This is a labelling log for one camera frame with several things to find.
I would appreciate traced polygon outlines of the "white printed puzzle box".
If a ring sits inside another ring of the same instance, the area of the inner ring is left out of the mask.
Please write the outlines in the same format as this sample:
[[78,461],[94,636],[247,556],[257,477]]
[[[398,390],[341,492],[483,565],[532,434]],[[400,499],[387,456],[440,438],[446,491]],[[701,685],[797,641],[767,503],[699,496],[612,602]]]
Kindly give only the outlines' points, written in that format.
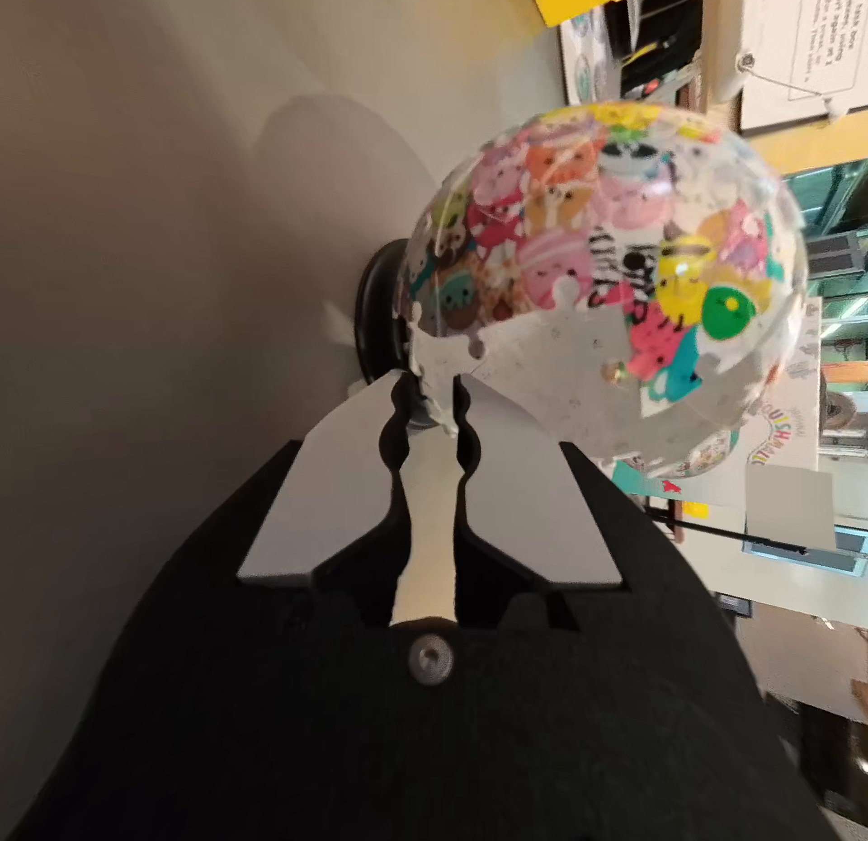
[[819,465],[822,299],[807,299],[806,316],[788,365],[759,408],[730,437],[703,445],[688,467],[649,477],[617,462],[612,479],[628,495],[742,508],[749,467],[816,470]]

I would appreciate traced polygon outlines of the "black round ball stand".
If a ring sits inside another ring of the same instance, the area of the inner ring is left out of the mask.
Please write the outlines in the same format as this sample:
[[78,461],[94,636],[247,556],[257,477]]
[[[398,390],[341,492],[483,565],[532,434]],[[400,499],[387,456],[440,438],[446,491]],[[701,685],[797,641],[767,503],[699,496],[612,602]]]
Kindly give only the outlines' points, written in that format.
[[393,240],[368,261],[356,292],[353,333],[359,368],[366,384],[393,370],[407,371],[408,327],[396,298],[408,239]]

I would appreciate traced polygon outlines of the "white printed paper sign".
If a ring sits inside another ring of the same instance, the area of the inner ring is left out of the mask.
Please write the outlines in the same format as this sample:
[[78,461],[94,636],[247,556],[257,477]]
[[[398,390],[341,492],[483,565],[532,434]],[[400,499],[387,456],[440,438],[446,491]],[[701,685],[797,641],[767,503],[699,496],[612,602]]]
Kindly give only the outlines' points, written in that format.
[[867,105],[867,0],[744,0],[741,131],[836,122]]

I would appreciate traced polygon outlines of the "colourful puzzle ball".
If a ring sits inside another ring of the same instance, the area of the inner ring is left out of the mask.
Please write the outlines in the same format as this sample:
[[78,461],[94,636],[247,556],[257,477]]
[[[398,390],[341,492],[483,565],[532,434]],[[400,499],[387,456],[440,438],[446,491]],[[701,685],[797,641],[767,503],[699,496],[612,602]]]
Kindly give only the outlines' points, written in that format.
[[665,105],[555,109],[454,168],[397,279],[424,416],[473,376],[599,466],[723,461],[793,354],[803,219],[740,137]]

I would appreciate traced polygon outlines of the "white sheet with round prints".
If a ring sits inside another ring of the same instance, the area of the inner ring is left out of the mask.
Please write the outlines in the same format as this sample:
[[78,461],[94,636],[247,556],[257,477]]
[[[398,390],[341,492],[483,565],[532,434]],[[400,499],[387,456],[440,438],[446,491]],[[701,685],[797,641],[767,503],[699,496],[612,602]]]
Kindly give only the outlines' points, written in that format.
[[557,31],[567,104],[622,99],[623,61],[631,44],[626,14],[598,5],[561,22]]

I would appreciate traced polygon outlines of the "pale wooden post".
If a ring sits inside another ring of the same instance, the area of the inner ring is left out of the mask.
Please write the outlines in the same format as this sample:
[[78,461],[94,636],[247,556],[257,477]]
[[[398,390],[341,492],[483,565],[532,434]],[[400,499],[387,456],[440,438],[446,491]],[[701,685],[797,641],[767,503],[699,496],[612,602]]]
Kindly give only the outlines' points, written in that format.
[[727,103],[755,68],[745,45],[747,0],[702,0],[700,76],[702,108]]

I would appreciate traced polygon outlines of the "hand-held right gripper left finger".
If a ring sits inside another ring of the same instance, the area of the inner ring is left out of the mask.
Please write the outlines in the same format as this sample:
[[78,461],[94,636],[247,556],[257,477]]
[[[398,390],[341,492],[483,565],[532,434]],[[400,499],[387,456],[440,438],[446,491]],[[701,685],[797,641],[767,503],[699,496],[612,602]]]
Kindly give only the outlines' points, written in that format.
[[365,624],[391,624],[410,559],[400,470],[415,394],[406,371],[389,371],[306,435],[237,571],[241,582],[339,593]]

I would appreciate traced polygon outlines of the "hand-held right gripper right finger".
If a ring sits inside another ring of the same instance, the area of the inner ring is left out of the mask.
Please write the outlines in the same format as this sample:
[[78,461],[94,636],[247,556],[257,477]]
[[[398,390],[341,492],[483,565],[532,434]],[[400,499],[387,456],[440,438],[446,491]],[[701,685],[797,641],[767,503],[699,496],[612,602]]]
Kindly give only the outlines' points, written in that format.
[[455,614],[469,630],[575,630],[568,600],[624,588],[557,439],[470,374],[453,381]]

